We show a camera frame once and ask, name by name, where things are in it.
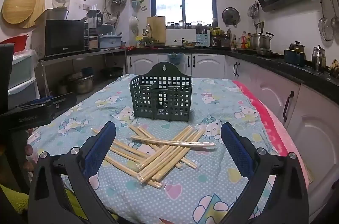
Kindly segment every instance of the cutting board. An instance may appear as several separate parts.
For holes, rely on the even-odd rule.
[[[4,0],[2,16],[10,24],[25,21],[33,12],[36,0]]]
[[[165,43],[166,42],[165,16],[147,17],[147,24],[150,24],[152,28],[153,38],[155,40],[159,40],[159,43]]]
[[[24,22],[19,24],[21,28],[30,28],[35,25],[35,20],[42,14],[45,10],[45,0],[36,0],[35,7],[30,15]]]

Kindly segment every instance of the pink fabric edge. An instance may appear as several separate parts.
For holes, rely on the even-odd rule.
[[[252,94],[252,92],[248,90],[248,88],[244,84],[238,82],[237,80],[233,80],[233,83],[239,87],[241,92],[249,99],[252,106],[254,106],[259,112],[261,122],[265,127],[269,140],[271,141],[279,155],[286,156],[289,152],[294,152],[298,156],[301,169],[304,174],[306,188],[308,188],[308,176],[304,162],[302,161],[296,146],[294,145],[283,124],[278,120],[273,112],[265,106],[265,104],[258,100]]]

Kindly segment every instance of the blue gripper pad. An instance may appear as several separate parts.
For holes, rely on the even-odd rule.
[[[98,172],[102,161],[115,139],[115,135],[115,125],[111,121],[108,121],[98,135],[89,137],[82,145],[81,150],[84,155],[83,175],[86,180]]]
[[[240,174],[243,177],[250,179],[254,174],[254,161],[243,143],[248,141],[249,144],[252,145],[253,149],[248,143],[245,143],[246,147],[249,147],[251,150],[256,150],[253,144],[247,138],[240,137],[229,122],[223,124],[221,127],[221,139],[236,164]]]

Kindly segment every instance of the hello kitty tablecloth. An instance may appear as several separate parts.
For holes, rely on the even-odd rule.
[[[29,139],[33,159],[42,151],[51,155],[67,153],[93,136],[107,121],[116,125],[116,139],[152,154],[148,145],[132,142],[134,135],[128,124],[141,125],[160,139],[172,139],[187,123],[167,122],[133,116],[129,82],[135,75],[124,75],[88,99],[74,106],[47,126],[40,127]],[[165,189],[141,185],[136,179],[104,161],[89,182],[103,204],[133,223],[215,224],[225,216],[244,189],[247,178],[240,175],[220,137],[221,125],[230,122],[237,132],[263,147],[271,154],[297,152],[293,143],[286,148],[277,119],[239,82],[227,79],[193,79],[189,123],[205,127],[200,141],[211,141],[214,151],[190,150],[187,158],[198,163],[194,170],[188,166],[173,169],[164,179]],[[113,159],[135,168],[135,163],[111,151]],[[67,176],[64,184],[71,189]],[[270,178],[252,217],[261,213],[270,194],[274,179]]]

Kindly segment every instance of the window pane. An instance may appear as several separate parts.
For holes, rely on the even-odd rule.
[[[157,0],[157,16],[165,16],[166,23],[179,23],[182,20],[181,3],[182,0]]]
[[[186,22],[202,21],[212,24],[212,0],[185,0]]]

